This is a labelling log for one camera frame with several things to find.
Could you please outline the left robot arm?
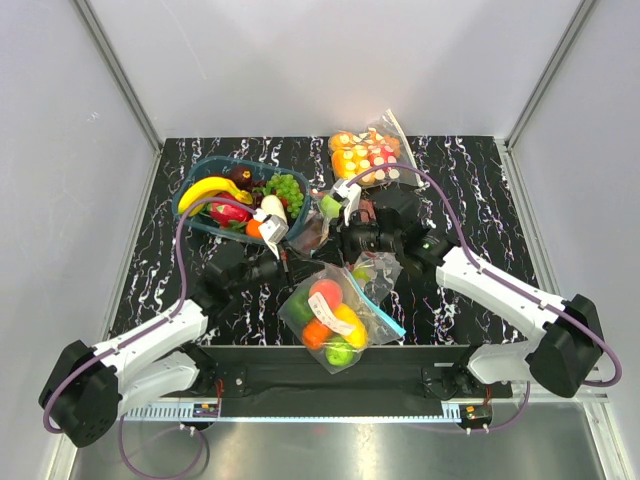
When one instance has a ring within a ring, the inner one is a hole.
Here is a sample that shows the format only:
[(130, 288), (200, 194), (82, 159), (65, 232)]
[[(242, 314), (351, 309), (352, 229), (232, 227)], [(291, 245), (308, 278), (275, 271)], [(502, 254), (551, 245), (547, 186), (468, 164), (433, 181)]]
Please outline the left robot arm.
[(222, 245), (167, 310), (108, 341), (77, 340), (62, 350), (38, 399), (46, 429), (84, 448), (165, 394), (208, 394), (216, 362), (198, 339), (238, 310), (242, 292), (262, 284), (291, 291), (319, 268), (291, 250), (248, 256), (237, 243)]

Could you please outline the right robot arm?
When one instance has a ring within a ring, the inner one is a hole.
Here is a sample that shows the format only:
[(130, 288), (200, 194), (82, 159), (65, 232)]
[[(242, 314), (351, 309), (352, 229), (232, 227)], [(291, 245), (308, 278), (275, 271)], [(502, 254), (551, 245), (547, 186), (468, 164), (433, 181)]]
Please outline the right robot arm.
[(414, 279), (432, 281), (500, 316), (524, 335), (508, 344), (470, 346), (448, 374), (432, 383), (436, 394), (476, 396), (498, 382), (533, 381), (573, 397), (601, 358), (602, 330), (594, 302), (566, 300), (528, 285), (464, 249), (452, 234), (426, 228), (414, 199), (402, 191), (375, 194), (370, 210), (343, 200), (333, 230), (343, 257), (394, 254)]

